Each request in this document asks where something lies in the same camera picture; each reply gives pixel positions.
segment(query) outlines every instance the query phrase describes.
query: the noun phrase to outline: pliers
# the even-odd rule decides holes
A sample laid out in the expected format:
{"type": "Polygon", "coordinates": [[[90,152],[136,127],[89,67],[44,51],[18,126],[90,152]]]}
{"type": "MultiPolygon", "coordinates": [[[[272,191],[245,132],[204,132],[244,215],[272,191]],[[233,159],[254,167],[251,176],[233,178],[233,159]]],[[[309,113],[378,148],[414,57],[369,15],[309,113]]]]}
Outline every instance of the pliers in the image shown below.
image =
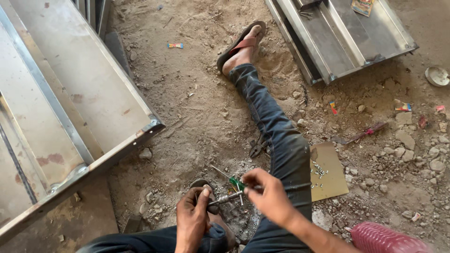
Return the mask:
{"type": "Polygon", "coordinates": [[[252,148],[250,149],[250,153],[248,155],[250,158],[255,158],[263,149],[267,147],[267,141],[264,141],[264,135],[261,134],[258,143],[255,143],[255,140],[250,141],[250,146],[252,148]]]}

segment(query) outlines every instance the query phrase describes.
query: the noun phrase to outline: metal bowl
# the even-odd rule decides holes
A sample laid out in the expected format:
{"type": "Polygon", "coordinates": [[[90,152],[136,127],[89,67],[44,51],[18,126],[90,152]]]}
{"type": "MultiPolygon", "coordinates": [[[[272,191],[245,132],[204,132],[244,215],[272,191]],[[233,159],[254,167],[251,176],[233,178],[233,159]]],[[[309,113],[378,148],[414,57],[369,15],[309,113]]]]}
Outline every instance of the metal bowl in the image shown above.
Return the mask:
{"type": "Polygon", "coordinates": [[[440,67],[429,67],[425,71],[425,76],[428,81],[437,87],[447,86],[450,82],[448,78],[448,72],[440,67]]]}

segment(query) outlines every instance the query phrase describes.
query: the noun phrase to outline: denim jeans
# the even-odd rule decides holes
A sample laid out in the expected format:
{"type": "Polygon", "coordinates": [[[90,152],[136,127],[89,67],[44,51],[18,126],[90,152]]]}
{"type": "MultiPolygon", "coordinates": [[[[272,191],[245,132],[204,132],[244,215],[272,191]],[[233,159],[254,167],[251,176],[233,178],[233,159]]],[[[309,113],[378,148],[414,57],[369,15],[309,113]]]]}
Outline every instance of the denim jeans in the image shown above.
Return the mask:
{"type": "MultiPolygon", "coordinates": [[[[310,150],[308,142],[291,124],[283,110],[258,80],[256,68],[250,64],[235,67],[229,79],[245,98],[253,120],[270,148],[270,173],[283,183],[292,204],[311,221],[310,150]]],[[[99,237],[77,253],[168,253],[174,252],[176,226],[136,233],[99,237]]],[[[227,249],[225,230],[217,224],[204,235],[199,253],[224,253],[227,249]]],[[[265,216],[243,253],[309,252],[308,246],[265,216]]]]}

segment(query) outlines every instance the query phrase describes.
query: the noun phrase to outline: foot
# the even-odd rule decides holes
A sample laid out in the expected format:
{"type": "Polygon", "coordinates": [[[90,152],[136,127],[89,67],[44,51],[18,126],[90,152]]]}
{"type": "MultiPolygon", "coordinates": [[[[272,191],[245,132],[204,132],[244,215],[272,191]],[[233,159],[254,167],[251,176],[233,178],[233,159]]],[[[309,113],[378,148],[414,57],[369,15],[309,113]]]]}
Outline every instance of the foot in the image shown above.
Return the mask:
{"type": "Polygon", "coordinates": [[[223,66],[222,72],[226,76],[228,76],[228,73],[236,66],[239,66],[244,63],[251,63],[252,62],[252,55],[253,52],[256,51],[256,47],[258,46],[259,42],[261,41],[263,34],[260,33],[261,26],[256,25],[252,27],[250,32],[244,37],[244,39],[256,37],[256,46],[248,46],[241,48],[239,52],[235,55],[233,55],[223,66]]]}
{"type": "MultiPolygon", "coordinates": [[[[209,197],[212,200],[215,200],[216,197],[214,196],[214,194],[212,194],[211,187],[209,185],[204,185],[203,187],[209,189],[209,192],[211,192],[209,197]]],[[[226,238],[228,240],[228,250],[227,251],[232,250],[234,248],[234,245],[236,244],[236,235],[231,231],[231,229],[228,227],[228,225],[224,222],[224,220],[222,219],[222,216],[220,214],[214,215],[214,214],[208,212],[208,216],[209,216],[210,222],[219,224],[225,230],[226,238]]]]}

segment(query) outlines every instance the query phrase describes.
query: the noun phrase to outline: screwdriver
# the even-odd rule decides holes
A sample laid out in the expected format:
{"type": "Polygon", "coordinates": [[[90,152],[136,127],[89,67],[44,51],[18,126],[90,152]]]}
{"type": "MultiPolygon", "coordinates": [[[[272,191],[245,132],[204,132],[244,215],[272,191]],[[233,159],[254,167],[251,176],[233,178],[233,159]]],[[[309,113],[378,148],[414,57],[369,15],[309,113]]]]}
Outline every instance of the screwdriver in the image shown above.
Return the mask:
{"type": "MultiPolygon", "coordinates": [[[[218,168],[214,167],[212,164],[210,164],[210,166],[212,168],[214,168],[215,170],[217,170],[218,172],[222,173],[222,175],[224,175],[225,177],[227,177],[228,181],[231,183],[231,185],[234,185],[238,188],[238,191],[242,191],[246,187],[245,184],[243,184],[241,181],[237,180],[235,177],[233,177],[233,176],[229,177],[227,174],[223,173],[218,168]]],[[[244,203],[242,202],[242,195],[239,195],[239,198],[241,199],[241,205],[244,205],[244,203]]]]}

